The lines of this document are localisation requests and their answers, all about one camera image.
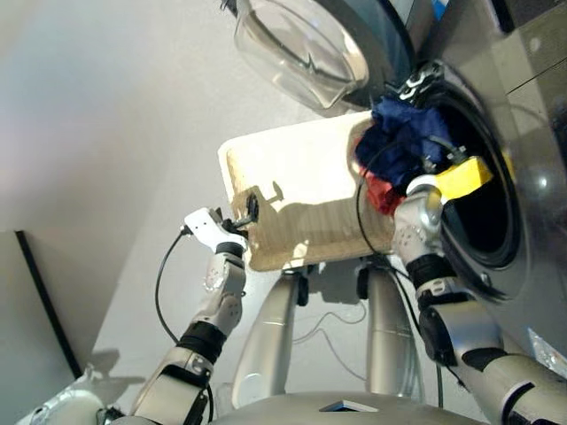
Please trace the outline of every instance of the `blue cloth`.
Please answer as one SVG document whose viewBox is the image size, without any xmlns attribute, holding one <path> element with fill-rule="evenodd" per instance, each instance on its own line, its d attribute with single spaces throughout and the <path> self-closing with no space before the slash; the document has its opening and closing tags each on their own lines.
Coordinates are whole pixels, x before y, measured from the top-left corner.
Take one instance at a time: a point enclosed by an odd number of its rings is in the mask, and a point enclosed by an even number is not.
<svg viewBox="0 0 567 425">
<path fill-rule="evenodd" d="M 358 162 L 368 167 L 369 162 L 388 143 L 387 148 L 372 163 L 370 171 L 380 180 L 405 191 L 418 175 L 425 174 L 423 158 L 441 168 L 447 164 L 447 150 L 428 139 L 435 135 L 451 144 L 447 125 L 437 109 L 417 109 L 407 102 L 383 97 L 372 108 L 374 126 L 369 128 L 356 146 Z"/>
</svg>

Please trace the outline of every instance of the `black cable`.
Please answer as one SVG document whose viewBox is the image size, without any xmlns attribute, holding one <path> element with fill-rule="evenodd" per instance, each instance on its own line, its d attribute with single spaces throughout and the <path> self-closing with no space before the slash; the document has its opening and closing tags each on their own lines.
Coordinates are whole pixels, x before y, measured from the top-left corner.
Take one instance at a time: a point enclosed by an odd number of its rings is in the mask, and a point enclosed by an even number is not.
<svg viewBox="0 0 567 425">
<path fill-rule="evenodd" d="M 441 367 L 435 365 L 435 371 L 437 372 L 437 407 L 439 409 L 443 408 L 443 375 L 441 374 Z"/>
<path fill-rule="evenodd" d="M 364 230 L 364 226 L 362 226 L 362 217 L 361 217 L 362 186 L 364 185 L 364 182 L 366 181 L 366 176 L 368 175 L 370 168 L 374 165 L 374 163 L 378 160 L 378 158 L 380 158 L 380 156 L 384 152 L 386 152 L 388 149 L 392 148 L 393 146 L 397 146 L 398 144 L 401 144 L 401 142 L 402 142 L 401 140 L 396 140 L 394 142 L 390 142 L 386 146 L 383 146 L 382 149 L 380 149 L 377 153 L 374 154 L 374 156 L 370 159 L 370 162 L 366 165 L 364 172 L 361 174 L 361 178 L 359 179 L 358 185 L 357 185 L 357 188 L 356 188 L 355 206 L 356 206 L 356 219 L 358 221 L 358 227 L 361 231 L 361 235 L 362 235 L 362 238 L 364 239 L 364 242 L 366 242 L 366 245 L 370 248 L 372 253 L 374 255 L 377 255 L 377 256 L 384 255 L 384 253 L 377 251 L 376 248 L 374 248 L 374 246 L 372 245 L 372 243 L 369 240 L 369 237 L 366 234 L 366 230 Z"/>
<path fill-rule="evenodd" d="M 169 335 L 169 337 L 172 339 L 172 341 L 175 344 L 179 342 L 179 339 L 177 339 L 177 336 L 175 336 L 175 334 L 171 331 L 171 329 L 167 325 L 165 319 L 163 318 L 163 314 L 161 314 L 161 308 L 159 307 L 159 286 L 161 284 L 161 275 L 163 274 L 163 269 L 166 266 L 167 259 L 169 258 L 169 255 L 174 250 L 175 246 L 181 240 L 182 237 L 183 237 L 183 232 L 179 232 L 179 235 L 177 235 L 174 242 L 167 250 L 166 255 L 161 260 L 161 264 L 159 265 L 158 278 L 156 279 L 156 290 L 154 293 L 154 301 L 156 304 L 156 313 L 158 314 L 159 323 L 161 323 L 161 327 L 166 331 L 166 333 Z"/>
<path fill-rule="evenodd" d="M 209 396 L 209 422 L 213 421 L 214 415 L 214 403 L 213 403 L 213 390 L 211 390 L 211 385 L 206 385 L 206 394 Z"/>
<path fill-rule="evenodd" d="M 392 272 L 393 277 L 396 280 L 396 283 L 398 283 L 398 288 L 400 288 L 401 294 L 403 295 L 404 299 L 406 300 L 406 304 L 408 305 L 409 315 L 411 316 L 411 321 L 414 322 L 414 326 L 416 327 L 417 333 L 419 335 L 421 335 L 422 332 L 421 332 L 421 329 L 419 328 L 419 322 L 417 321 L 416 313 L 414 312 L 414 307 L 411 305 L 411 302 L 409 301 L 408 292 L 406 291 L 406 289 L 404 288 L 404 285 L 401 283 L 400 278 L 396 274 L 398 272 L 398 269 L 392 267 L 391 272 Z"/>
<path fill-rule="evenodd" d="M 172 341 L 175 344 L 177 344 L 179 342 L 179 339 L 177 339 L 175 334 L 171 331 L 171 329 L 167 325 L 165 319 L 163 318 L 163 314 L 161 313 L 161 307 L 159 306 L 159 286 L 161 284 L 161 276 L 163 275 L 163 269 L 166 266 L 167 259 L 169 259 L 169 255 L 174 250 L 174 248 L 176 247 L 177 243 L 181 240 L 181 238 L 185 235 L 188 235 L 188 234 L 189 234 L 189 232 L 188 232 L 187 229 L 184 229 L 181 232 L 179 232 L 179 235 L 177 235 L 177 237 L 175 238 L 175 240 L 173 241 L 173 243 L 171 244 L 171 246 L 167 250 L 166 255 L 161 260 L 161 264 L 159 265 L 158 278 L 156 279 L 156 290 L 155 290 L 155 293 L 154 293 L 154 301 L 155 301 L 155 305 L 156 305 L 156 313 L 158 314 L 159 323 L 161 323 L 162 328 L 166 331 L 166 333 L 169 335 L 169 337 L 172 339 Z M 214 399 L 213 399 L 213 391 L 211 390 L 211 385 L 209 385 L 209 384 L 206 385 L 206 393 L 209 397 L 209 420 L 208 421 L 211 422 L 213 420 L 213 415 L 214 415 Z"/>
<path fill-rule="evenodd" d="M 448 151 L 450 151 L 453 154 L 453 160 L 455 163 L 460 163 L 462 162 L 462 158 L 464 157 L 464 154 L 462 152 L 460 152 L 457 148 L 455 148 L 454 146 L 452 146 L 449 142 L 445 141 L 444 139 L 441 139 L 440 137 L 435 137 L 435 136 L 430 136 L 427 138 L 427 140 L 437 143 L 438 145 L 442 146 L 443 148 L 447 149 Z M 361 193 L 362 193 L 362 186 L 364 185 L 364 183 L 366 182 L 366 176 L 369 173 L 370 168 L 374 165 L 374 163 L 378 160 L 378 158 L 380 158 L 380 156 L 387 151 L 388 149 L 392 148 L 393 146 L 396 146 L 398 144 L 401 143 L 401 140 L 397 140 L 394 142 L 390 142 L 388 143 L 386 146 L 384 146 L 382 149 L 380 149 L 370 160 L 370 162 L 367 164 L 364 173 L 362 173 L 361 178 L 358 182 L 357 188 L 356 188 L 356 197 L 355 197 L 355 202 L 356 202 L 356 219 L 358 221 L 358 226 L 359 229 L 361 231 L 361 235 L 362 238 L 364 239 L 364 242 L 366 242 L 366 245 L 370 248 L 370 250 L 372 251 L 372 253 L 377 256 L 377 257 L 385 257 L 385 253 L 380 252 L 378 250 L 376 250 L 374 248 L 374 246 L 372 245 L 372 243 L 370 242 L 366 231 L 364 230 L 364 227 L 362 226 L 362 217 L 361 217 Z M 401 272 L 398 268 L 392 266 L 391 264 L 388 265 L 388 267 L 385 267 L 385 269 L 389 269 L 389 271 L 392 273 L 392 275 L 394 276 L 396 282 L 398 283 L 398 288 L 400 288 L 400 291 L 403 295 L 403 297 L 406 300 L 406 305 L 408 306 L 408 310 L 409 310 L 409 314 L 411 316 L 411 320 L 414 322 L 414 326 L 416 327 L 417 332 L 421 335 L 421 330 L 419 328 L 419 322 L 417 321 L 416 318 L 416 313 L 414 312 L 414 309 L 409 301 L 409 296 L 408 293 L 406 292 L 406 289 L 403 287 L 400 278 L 398 277 L 398 274 L 400 274 L 401 276 L 405 277 L 406 279 L 408 279 L 409 281 L 411 281 L 411 279 L 409 279 L 409 276 L 403 272 Z M 451 374 L 453 374 L 457 380 L 460 382 L 461 380 L 459 380 L 458 376 L 449 368 L 447 368 L 449 370 L 449 372 L 451 372 Z M 437 397 L 438 397 L 438 404 L 439 404 L 439 408 L 443 408 L 443 377 L 441 375 L 441 368 L 439 367 L 439 365 L 436 365 L 436 370 L 437 370 Z"/>
</svg>

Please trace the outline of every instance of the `laundry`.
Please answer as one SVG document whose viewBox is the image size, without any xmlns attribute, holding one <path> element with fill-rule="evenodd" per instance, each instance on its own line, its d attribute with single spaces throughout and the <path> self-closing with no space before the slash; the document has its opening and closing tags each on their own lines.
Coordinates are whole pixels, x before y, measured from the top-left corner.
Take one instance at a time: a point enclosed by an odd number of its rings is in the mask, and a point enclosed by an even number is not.
<svg viewBox="0 0 567 425">
<path fill-rule="evenodd" d="M 367 174 L 366 185 L 369 202 L 383 215 L 393 216 L 398 205 L 405 199 L 393 188 L 391 183 L 378 179 L 372 173 Z"/>
<path fill-rule="evenodd" d="M 370 165 L 369 170 L 377 179 L 391 183 L 398 193 L 405 193 L 417 176 L 431 174 L 424 164 L 435 167 L 435 172 L 451 166 L 447 148 L 430 140 L 435 136 L 454 146 L 447 124 L 435 108 L 417 109 L 407 102 L 383 97 L 372 108 L 372 118 L 375 124 L 356 146 L 355 156 L 362 166 Z"/>
</svg>

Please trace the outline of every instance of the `red cloth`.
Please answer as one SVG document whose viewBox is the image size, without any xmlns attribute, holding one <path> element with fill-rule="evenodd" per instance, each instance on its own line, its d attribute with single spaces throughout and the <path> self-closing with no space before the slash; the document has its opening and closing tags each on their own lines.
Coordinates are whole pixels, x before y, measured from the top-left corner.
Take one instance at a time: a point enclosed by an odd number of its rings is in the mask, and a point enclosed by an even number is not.
<svg viewBox="0 0 567 425">
<path fill-rule="evenodd" d="M 405 197 L 397 193 L 389 182 L 378 179 L 371 172 L 366 174 L 366 184 L 368 187 L 366 196 L 370 203 L 379 213 L 393 216 Z"/>
</svg>

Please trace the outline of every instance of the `front-loading washing machine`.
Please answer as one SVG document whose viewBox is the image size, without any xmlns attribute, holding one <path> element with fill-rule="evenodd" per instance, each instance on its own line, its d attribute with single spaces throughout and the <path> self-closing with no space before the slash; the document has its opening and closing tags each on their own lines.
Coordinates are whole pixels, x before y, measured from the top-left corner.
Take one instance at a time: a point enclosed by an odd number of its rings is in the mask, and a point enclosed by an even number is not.
<svg viewBox="0 0 567 425">
<path fill-rule="evenodd" d="M 237 0 L 237 48 L 312 109 L 436 107 L 494 179 L 447 204 L 445 253 L 531 354 L 567 355 L 567 4 Z"/>
</svg>

